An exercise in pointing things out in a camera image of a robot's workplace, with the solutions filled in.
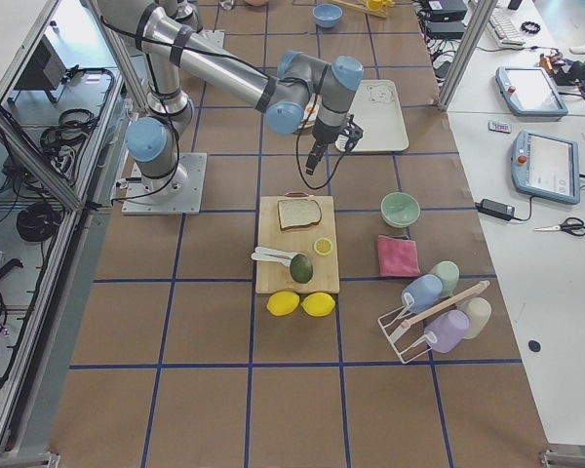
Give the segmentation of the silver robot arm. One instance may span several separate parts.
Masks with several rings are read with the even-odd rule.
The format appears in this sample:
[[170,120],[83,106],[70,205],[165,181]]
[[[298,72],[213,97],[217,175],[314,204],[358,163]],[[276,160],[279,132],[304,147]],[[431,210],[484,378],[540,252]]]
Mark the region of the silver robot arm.
[[300,51],[284,52],[277,75],[270,76],[170,17],[155,1],[99,1],[100,20],[131,46],[162,61],[169,71],[184,70],[252,105],[276,134],[297,131],[311,98],[320,98],[306,160],[311,175],[329,145],[347,137],[352,151],[363,130],[349,113],[364,75],[355,58],[332,62]]

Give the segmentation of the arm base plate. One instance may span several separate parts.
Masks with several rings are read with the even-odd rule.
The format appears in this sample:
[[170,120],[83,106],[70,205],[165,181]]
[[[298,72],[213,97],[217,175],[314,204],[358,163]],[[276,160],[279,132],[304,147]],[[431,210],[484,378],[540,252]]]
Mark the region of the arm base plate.
[[223,32],[203,29],[197,33],[193,48],[209,59],[222,59],[225,57],[225,52],[221,48],[223,39]]
[[200,212],[208,155],[202,152],[180,154],[179,166],[171,182],[153,194],[167,181],[142,178],[137,164],[132,177],[136,183],[127,186],[122,205],[124,215],[196,215]]

